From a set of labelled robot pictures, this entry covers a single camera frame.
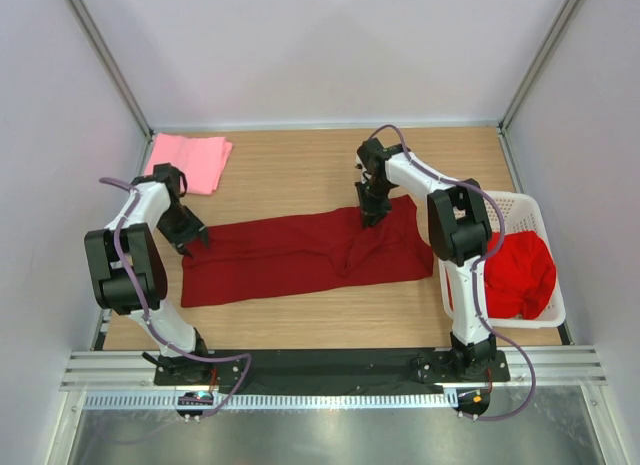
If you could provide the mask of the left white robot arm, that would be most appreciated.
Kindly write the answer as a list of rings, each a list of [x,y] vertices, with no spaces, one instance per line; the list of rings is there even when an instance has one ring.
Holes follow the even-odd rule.
[[[111,222],[84,237],[97,304],[139,324],[156,343],[157,357],[143,354],[155,366],[155,384],[205,383],[213,372],[206,343],[169,300],[167,273],[153,237],[158,231],[187,258],[192,256],[190,244],[209,245],[207,226],[181,202],[186,174],[161,163],[131,182],[110,177],[99,182],[128,197]]]

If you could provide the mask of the dark red t-shirt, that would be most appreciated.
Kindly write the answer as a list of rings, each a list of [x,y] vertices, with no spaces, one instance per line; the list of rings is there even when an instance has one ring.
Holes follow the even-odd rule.
[[[332,290],[414,281],[433,274],[417,207],[394,198],[381,223],[365,228],[356,207],[209,228],[182,262],[181,305],[224,305]]]

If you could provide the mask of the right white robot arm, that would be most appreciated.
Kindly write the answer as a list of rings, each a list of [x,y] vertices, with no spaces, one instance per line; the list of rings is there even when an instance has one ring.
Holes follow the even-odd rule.
[[[484,266],[492,229],[479,184],[460,181],[427,166],[403,144],[384,146],[371,137],[356,152],[361,178],[355,183],[365,228],[381,222],[392,209],[389,192],[402,187],[425,199],[430,246],[445,267],[445,290],[453,299],[449,352],[451,370],[472,381],[497,356],[495,335],[484,324]]]

